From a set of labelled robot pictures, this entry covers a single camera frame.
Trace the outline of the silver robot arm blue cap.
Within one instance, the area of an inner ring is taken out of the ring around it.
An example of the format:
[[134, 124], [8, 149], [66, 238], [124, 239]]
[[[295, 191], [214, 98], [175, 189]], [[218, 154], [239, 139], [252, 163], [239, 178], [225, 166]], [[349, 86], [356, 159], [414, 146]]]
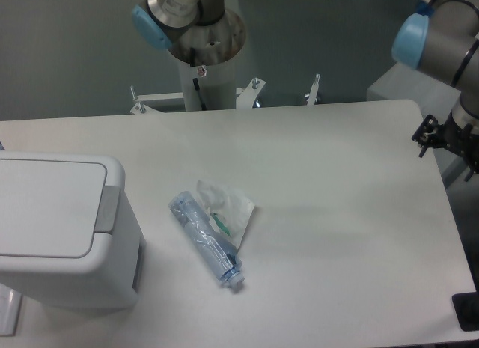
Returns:
[[225, 63], [246, 42], [245, 23], [225, 0], [143, 0], [132, 9], [132, 22], [154, 49], [192, 67]]

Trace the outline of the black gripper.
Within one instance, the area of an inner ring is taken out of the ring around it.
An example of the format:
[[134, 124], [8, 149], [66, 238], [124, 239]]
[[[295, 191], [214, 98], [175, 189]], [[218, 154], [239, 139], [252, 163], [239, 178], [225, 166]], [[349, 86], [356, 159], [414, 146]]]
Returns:
[[469, 169], [463, 180], [470, 181], [478, 175], [478, 135], [472, 133], [473, 129], [471, 123], [460, 127], [452, 115], [440, 125], [434, 116], [427, 115], [411, 139], [420, 148], [419, 158], [430, 148], [445, 149], [460, 157]]

